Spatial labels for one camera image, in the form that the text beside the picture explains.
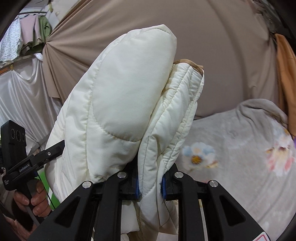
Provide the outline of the left hand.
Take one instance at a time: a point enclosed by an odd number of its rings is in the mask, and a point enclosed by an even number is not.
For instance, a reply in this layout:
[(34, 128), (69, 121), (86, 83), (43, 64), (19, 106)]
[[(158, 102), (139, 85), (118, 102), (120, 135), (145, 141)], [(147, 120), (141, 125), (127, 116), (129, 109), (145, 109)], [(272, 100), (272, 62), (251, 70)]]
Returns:
[(46, 217), (51, 211), (47, 200), (47, 192), (40, 180), (37, 181), (36, 193), (30, 200), (18, 191), (15, 191), (13, 198), (18, 208), (23, 212), (27, 212), (26, 207), (29, 204), (34, 206), (33, 214), (38, 217)]

